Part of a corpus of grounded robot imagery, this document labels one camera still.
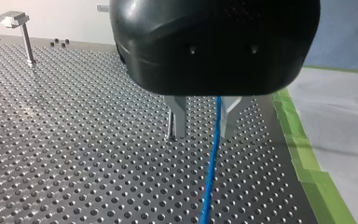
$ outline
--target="metal post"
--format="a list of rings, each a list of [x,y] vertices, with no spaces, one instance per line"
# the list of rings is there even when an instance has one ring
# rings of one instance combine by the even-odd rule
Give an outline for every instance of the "metal post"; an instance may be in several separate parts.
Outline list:
[[[24,39],[25,50],[27,51],[27,63],[34,63],[34,55],[32,54],[30,37],[28,36],[27,24],[21,26],[22,38]]]
[[[173,112],[170,110],[170,115],[168,116],[168,139],[174,140],[175,139],[175,133],[173,131]]]

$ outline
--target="gray surface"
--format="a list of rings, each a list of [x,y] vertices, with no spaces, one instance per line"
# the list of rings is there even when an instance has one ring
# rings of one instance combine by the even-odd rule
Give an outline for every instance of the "gray surface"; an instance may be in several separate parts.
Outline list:
[[[307,65],[358,69],[358,0],[321,0]]]
[[[189,136],[169,142],[168,107],[117,55],[34,56],[31,70],[0,43],[0,223],[197,222],[214,99],[187,98]],[[212,223],[316,223],[272,105],[248,103],[219,151]]]

